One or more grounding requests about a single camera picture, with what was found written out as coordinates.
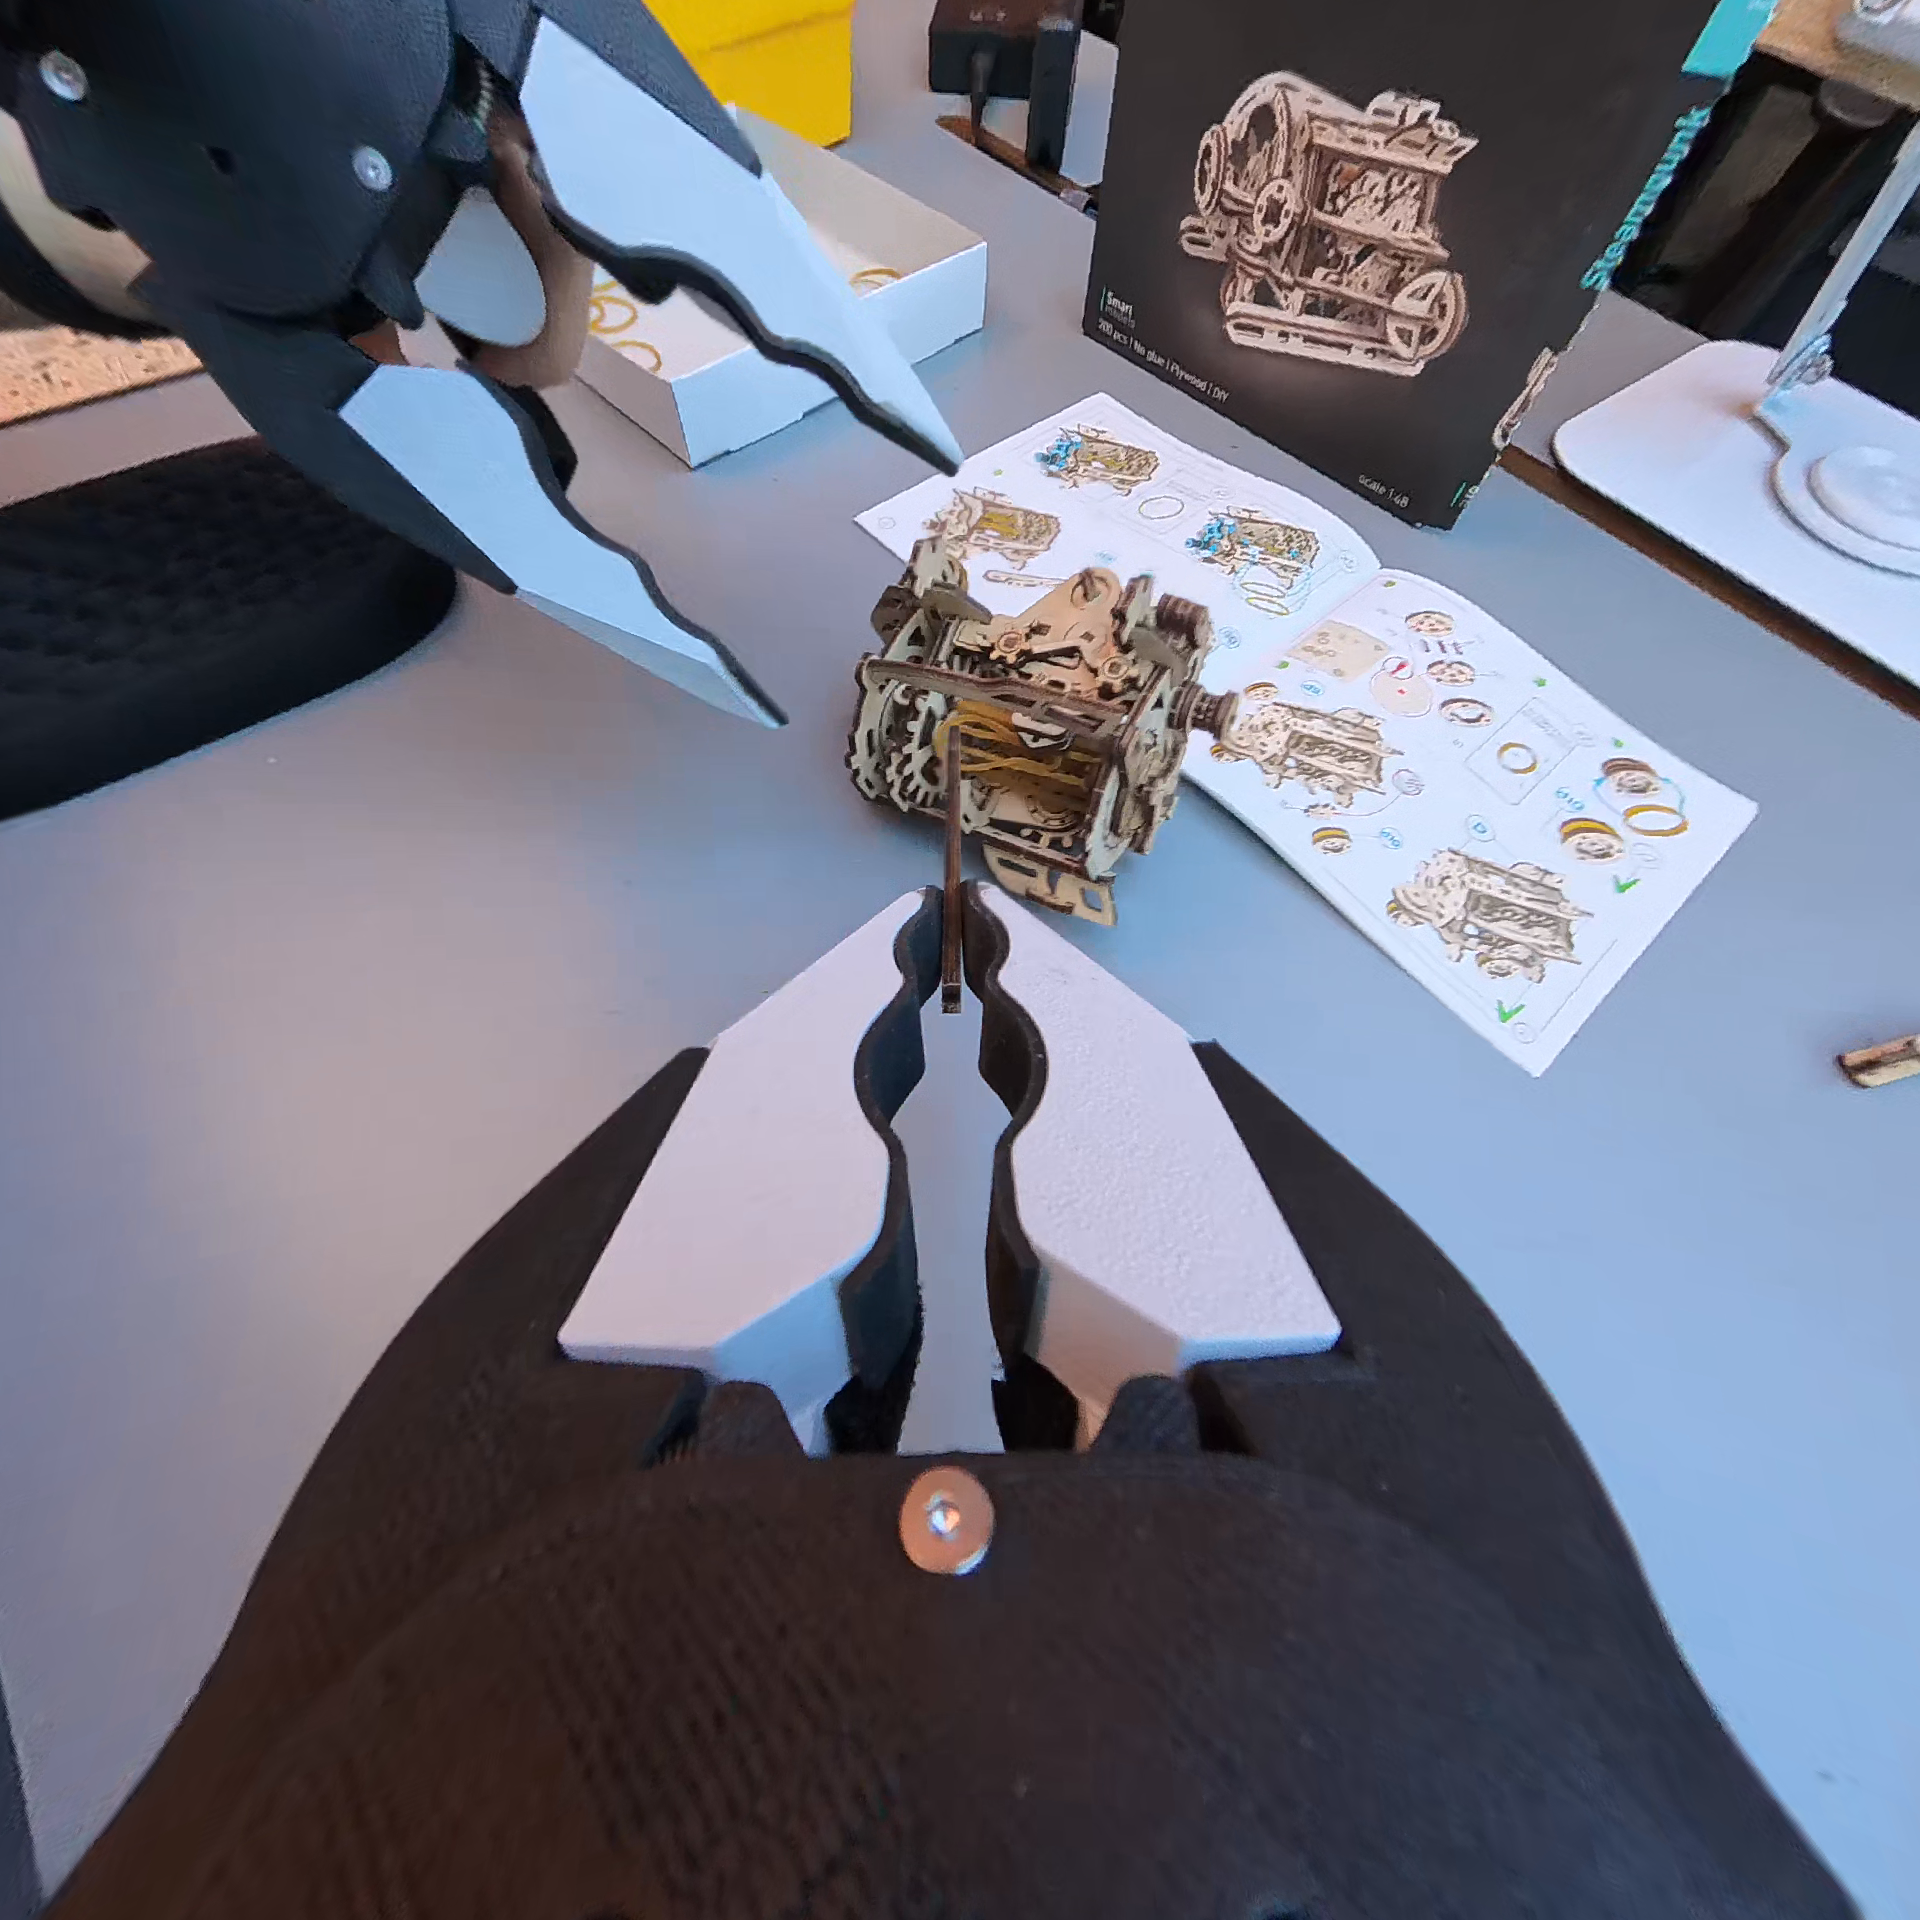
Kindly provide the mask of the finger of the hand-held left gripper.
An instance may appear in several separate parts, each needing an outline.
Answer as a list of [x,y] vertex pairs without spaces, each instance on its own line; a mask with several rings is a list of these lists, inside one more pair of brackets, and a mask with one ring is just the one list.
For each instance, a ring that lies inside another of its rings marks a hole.
[[545,211],[588,258],[639,296],[690,287],[871,432],[959,469],[920,372],[649,16],[538,16],[518,88]]
[[528,413],[471,371],[375,367],[340,420],[470,542],[522,603],[763,730],[783,709],[689,623],[627,546],[571,510]]

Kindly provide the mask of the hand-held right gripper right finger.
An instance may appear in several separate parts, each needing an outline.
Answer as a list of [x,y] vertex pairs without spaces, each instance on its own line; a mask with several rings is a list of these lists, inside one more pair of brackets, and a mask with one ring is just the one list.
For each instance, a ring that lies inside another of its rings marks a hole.
[[1009,1452],[1078,1448],[1142,1375],[1331,1354],[1340,1322],[1198,1044],[994,885],[966,888]]

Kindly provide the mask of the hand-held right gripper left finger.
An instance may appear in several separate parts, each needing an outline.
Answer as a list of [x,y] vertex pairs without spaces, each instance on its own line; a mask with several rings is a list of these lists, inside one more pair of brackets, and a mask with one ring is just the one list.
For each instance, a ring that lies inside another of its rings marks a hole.
[[906,893],[702,1054],[584,1294],[569,1360],[769,1387],[803,1448],[896,1446],[924,1332],[895,1118],[945,907]]

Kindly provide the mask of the thin wooden stick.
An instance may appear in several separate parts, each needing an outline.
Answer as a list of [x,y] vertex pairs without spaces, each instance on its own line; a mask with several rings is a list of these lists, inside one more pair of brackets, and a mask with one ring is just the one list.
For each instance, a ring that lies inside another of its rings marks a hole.
[[962,1011],[966,988],[966,730],[955,716],[945,730],[945,1014]]

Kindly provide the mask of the wooden mechanical model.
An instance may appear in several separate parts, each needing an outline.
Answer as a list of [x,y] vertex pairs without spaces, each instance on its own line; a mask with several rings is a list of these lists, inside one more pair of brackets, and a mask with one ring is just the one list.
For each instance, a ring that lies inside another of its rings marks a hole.
[[1212,614],[1084,566],[1024,612],[991,612],[953,544],[918,542],[856,667],[856,789],[959,823],[1019,901],[1112,928],[1113,878],[1177,804],[1194,736],[1233,731],[1206,686]]

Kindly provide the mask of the black model packaging box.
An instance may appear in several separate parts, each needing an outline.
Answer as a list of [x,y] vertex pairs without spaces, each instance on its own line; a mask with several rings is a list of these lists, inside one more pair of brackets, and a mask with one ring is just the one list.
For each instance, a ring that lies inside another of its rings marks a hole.
[[1084,332],[1448,531],[1771,14],[1127,5]]

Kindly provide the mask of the yellow box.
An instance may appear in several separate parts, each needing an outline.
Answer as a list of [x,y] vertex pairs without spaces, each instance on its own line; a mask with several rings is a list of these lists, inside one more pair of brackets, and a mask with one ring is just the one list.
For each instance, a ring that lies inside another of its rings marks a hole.
[[647,3],[722,104],[834,147],[852,131],[852,3]]

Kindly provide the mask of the white cardboard tray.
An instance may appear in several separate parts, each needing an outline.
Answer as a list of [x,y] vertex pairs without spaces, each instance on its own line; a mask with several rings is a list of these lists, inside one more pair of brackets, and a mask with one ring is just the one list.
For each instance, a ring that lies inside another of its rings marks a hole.
[[[900,270],[899,283],[863,299],[912,364],[980,330],[991,255],[979,234],[755,111],[734,108],[734,118],[846,282],[871,266]],[[640,302],[640,314],[639,338],[662,350],[663,372],[627,367],[588,332],[577,378],[689,469],[767,442],[833,399],[815,372],[761,357],[721,307],[690,290]]]

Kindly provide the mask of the black mesh cushion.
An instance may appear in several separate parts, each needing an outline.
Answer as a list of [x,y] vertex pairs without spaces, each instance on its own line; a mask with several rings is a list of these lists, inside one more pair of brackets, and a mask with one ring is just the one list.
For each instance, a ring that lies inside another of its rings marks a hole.
[[4,823],[362,680],[458,586],[260,438],[4,508]]

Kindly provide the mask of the black electronic device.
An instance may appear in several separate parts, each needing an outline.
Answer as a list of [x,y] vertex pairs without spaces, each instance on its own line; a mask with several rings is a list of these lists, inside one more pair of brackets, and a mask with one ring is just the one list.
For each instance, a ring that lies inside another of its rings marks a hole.
[[1024,163],[1065,174],[1081,3],[937,3],[928,20],[928,88],[968,95],[980,148],[992,101],[1026,104]]

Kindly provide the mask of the illustrated instruction booklet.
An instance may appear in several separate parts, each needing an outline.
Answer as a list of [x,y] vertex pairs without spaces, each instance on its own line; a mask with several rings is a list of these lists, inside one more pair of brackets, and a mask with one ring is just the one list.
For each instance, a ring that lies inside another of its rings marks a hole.
[[1331,508],[1092,395],[856,524],[946,540],[994,614],[1081,568],[1198,603],[1240,698],[1184,780],[1542,1077],[1754,823],[1460,592]]

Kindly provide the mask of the white desk stand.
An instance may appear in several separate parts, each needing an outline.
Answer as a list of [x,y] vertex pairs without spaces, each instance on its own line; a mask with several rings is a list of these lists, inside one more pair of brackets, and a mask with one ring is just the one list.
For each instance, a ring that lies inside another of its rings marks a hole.
[[1834,330],[1916,194],[1919,132],[1782,350],[1705,342],[1552,432],[1590,492],[1919,683],[1919,420],[1834,371]]

